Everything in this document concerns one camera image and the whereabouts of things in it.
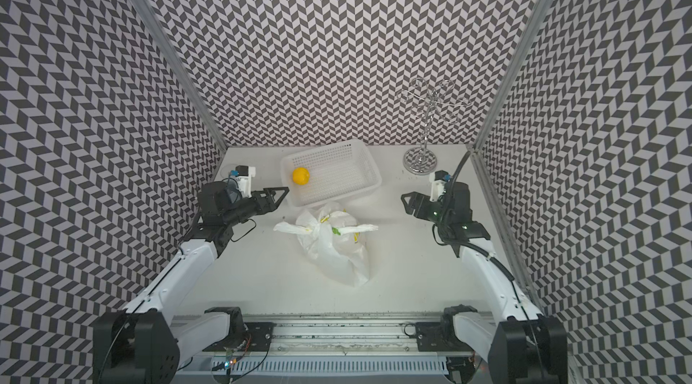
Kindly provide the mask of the lemon print plastic bag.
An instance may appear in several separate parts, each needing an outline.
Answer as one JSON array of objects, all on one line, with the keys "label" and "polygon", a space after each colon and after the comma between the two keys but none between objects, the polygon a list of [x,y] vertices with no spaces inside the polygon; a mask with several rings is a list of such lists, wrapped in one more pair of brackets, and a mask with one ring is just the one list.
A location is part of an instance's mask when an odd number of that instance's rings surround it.
[{"label": "lemon print plastic bag", "polygon": [[353,288],[371,279],[366,234],[378,226],[359,223],[340,203],[328,202],[317,212],[305,209],[295,223],[280,222],[274,230],[295,236],[326,277]]}]

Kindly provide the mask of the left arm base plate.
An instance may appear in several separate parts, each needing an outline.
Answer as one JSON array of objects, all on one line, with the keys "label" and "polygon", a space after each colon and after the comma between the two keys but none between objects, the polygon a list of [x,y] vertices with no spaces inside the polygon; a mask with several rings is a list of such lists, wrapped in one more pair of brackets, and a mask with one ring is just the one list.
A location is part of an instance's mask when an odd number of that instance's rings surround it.
[{"label": "left arm base plate", "polygon": [[275,324],[272,322],[245,323],[239,330],[205,348],[204,352],[267,352],[272,343],[274,329]]}]

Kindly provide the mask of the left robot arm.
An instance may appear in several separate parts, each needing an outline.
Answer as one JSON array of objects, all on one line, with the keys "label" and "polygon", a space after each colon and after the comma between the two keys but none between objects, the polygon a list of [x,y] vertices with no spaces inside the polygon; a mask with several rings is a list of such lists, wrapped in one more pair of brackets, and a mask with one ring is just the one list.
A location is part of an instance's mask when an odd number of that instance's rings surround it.
[{"label": "left robot arm", "polygon": [[123,309],[106,312],[93,324],[96,383],[170,383],[176,373],[210,346],[250,346],[237,307],[210,308],[178,328],[171,323],[200,277],[234,242],[234,227],[276,211],[287,187],[244,192],[241,180],[205,184],[199,213],[173,259]]}]

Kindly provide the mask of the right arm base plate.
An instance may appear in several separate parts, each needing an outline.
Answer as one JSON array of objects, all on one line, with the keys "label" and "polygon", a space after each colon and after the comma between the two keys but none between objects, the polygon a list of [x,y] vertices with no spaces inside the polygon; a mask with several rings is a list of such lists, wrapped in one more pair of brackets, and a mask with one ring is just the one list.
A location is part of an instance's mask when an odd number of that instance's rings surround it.
[{"label": "right arm base plate", "polygon": [[454,343],[443,332],[440,322],[416,322],[414,324],[417,349],[421,353],[452,353],[461,351],[461,346]]}]

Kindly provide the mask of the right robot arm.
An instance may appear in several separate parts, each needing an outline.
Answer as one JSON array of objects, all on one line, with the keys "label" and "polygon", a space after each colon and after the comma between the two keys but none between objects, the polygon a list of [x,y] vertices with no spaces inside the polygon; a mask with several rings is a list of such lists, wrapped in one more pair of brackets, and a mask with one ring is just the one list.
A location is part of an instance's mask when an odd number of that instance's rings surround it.
[{"label": "right robot arm", "polygon": [[401,197],[405,212],[432,223],[434,241],[448,246],[470,271],[492,314],[459,305],[448,308],[443,324],[457,341],[486,362],[495,383],[566,383],[569,380],[567,332],[557,317],[545,315],[518,287],[501,263],[491,236],[473,218],[467,184],[433,180],[428,195]]}]

